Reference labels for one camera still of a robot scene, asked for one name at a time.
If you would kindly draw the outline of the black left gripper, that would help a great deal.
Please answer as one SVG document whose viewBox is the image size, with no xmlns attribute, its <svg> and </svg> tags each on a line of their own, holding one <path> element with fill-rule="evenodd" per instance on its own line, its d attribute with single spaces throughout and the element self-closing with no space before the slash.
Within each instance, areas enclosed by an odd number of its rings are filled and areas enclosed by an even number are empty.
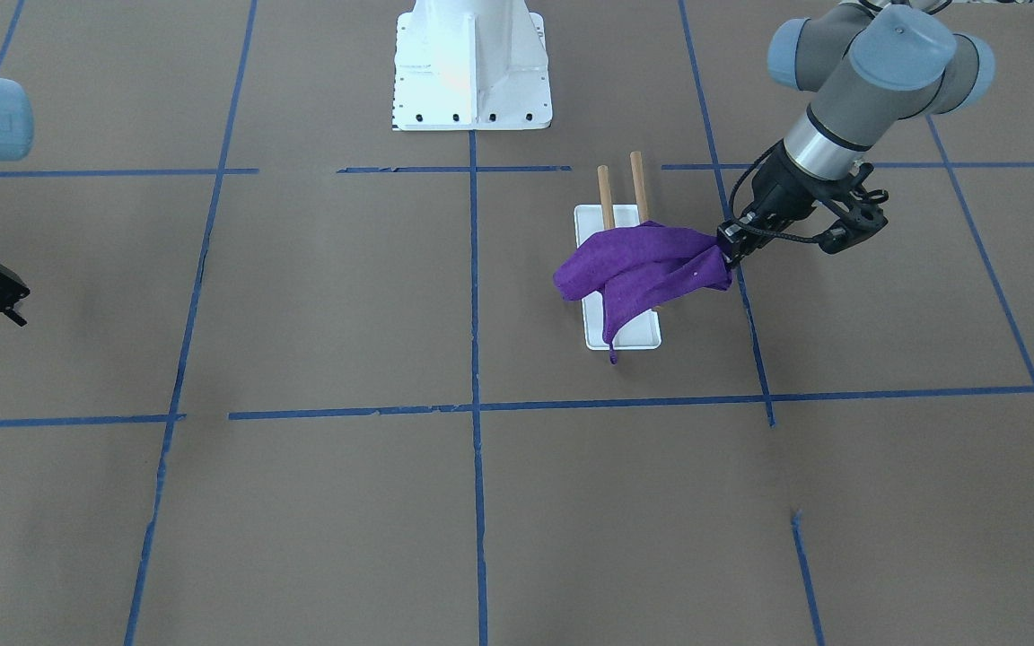
<svg viewBox="0 0 1034 646">
<path fill-rule="evenodd" d="M 838 179 L 817 179 L 793 162 L 783 142 L 772 144 L 746 170 L 754 173 L 752 199 L 739 215 L 718 226 L 717 246 L 725 253 L 727 268 L 738 268 L 752 253 L 776 239 L 788 240 L 784 230 L 808 218 L 817 202 L 834 199 L 850 189 L 850 170 Z"/>
</svg>

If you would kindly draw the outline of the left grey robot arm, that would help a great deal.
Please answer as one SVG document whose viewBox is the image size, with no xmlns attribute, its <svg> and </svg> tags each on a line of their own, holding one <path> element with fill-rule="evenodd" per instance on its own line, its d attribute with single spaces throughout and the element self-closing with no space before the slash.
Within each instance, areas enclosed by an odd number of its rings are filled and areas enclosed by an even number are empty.
<svg viewBox="0 0 1034 646">
<path fill-rule="evenodd" d="M 992 86 L 993 50 L 937 17 L 944 1 L 842 1 L 781 24 L 767 50 L 776 83 L 811 94 L 784 139 L 749 168 L 752 197 L 727 207 L 717 238 L 727 268 L 784 239 L 834 255 L 887 225 L 885 189 L 868 189 L 866 153 L 899 121 L 971 106 Z"/>
</svg>

